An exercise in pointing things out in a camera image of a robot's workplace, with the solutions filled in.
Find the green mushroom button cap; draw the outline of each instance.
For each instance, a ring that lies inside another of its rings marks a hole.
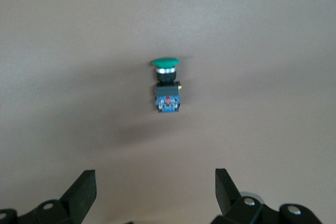
[[[156,65],[157,68],[173,68],[175,64],[178,64],[179,60],[176,58],[157,58],[153,60],[153,65]]]

